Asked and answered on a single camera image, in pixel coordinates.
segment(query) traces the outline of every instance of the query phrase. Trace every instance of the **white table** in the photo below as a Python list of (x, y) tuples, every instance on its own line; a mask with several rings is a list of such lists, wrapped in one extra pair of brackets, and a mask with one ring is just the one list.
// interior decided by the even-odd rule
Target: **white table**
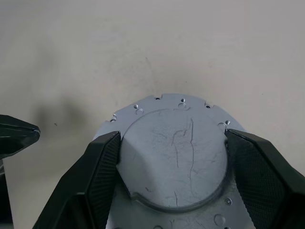
[(41, 128), (4, 160), (31, 229), (100, 124), (147, 95), (226, 109), (305, 174), (305, 1), (2, 0), (0, 113)]

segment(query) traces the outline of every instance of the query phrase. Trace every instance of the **metal plate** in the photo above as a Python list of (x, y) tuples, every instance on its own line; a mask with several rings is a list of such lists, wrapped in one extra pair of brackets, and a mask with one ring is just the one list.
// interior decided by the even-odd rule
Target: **metal plate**
[(118, 184), (108, 229), (254, 228), (230, 172), (227, 112), (183, 94), (149, 96), (113, 115), (96, 137), (119, 130)]

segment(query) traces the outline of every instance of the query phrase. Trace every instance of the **machined part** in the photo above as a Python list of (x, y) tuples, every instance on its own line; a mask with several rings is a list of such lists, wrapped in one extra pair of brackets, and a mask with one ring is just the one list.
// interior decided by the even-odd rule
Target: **machined part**
[(228, 125), (244, 131), (220, 107), (184, 94), (115, 112), (94, 138), (121, 132), (117, 169), (128, 192), (117, 185), (106, 228), (254, 228), (229, 169)]

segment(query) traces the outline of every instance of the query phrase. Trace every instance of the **white surface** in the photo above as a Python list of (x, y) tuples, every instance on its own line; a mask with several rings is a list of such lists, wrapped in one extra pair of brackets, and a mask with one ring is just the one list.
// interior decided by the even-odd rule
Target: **white surface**
[(304, 8), (303, 0), (1, 0), (0, 113), (42, 133), (4, 161), (15, 229), (33, 226), (99, 125), (150, 94), (223, 107), (305, 174)]

